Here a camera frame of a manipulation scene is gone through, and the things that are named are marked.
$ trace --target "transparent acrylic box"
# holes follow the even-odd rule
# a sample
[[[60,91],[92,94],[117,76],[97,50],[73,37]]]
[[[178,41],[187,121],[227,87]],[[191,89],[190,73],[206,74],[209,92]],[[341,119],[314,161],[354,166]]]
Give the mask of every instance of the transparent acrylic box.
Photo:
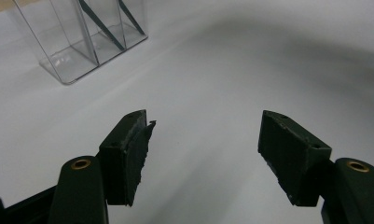
[[[145,0],[13,0],[39,64],[70,84],[147,38]]]

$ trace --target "white table surface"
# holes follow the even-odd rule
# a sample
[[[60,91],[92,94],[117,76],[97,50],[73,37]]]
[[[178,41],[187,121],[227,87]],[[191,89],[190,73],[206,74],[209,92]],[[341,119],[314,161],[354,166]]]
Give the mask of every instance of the white table surface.
[[[149,38],[77,83],[38,66],[0,13],[0,197],[95,155],[127,113],[158,121],[133,207],[110,223],[322,223],[257,153],[264,109],[374,165],[374,0],[148,0]]]

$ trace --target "white background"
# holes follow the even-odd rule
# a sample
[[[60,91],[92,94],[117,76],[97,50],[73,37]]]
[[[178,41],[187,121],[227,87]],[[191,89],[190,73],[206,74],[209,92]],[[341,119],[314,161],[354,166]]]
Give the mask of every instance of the white background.
[[[374,0],[148,0],[149,38],[71,86],[0,13],[0,197],[52,187],[138,109],[158,121],[134,206],[110,223],[322,223],[257,153],[264,109],[374,165]]]

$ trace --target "screw hole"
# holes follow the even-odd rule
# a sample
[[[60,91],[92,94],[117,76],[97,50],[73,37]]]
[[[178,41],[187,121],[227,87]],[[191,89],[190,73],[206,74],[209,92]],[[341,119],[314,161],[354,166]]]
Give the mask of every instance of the screw hole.
[[[362,172],[362,173],[367,173],[369,172],[369,168],[362,164],[361,162],[357,161],[348,161],[347,165],[352,168],[355,171]]]
[[[90,166],[90,160],[78,160],[71,165],[71,169],[81,170],[87,168],[88,166]]]

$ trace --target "clear plastic container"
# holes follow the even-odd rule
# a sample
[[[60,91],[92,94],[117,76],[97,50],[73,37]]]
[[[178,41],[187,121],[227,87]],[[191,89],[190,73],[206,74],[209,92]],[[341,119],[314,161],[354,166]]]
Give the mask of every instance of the clear plastic container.
[[[147,38],[145,0],[14,0],[39,64],[70,84]]]

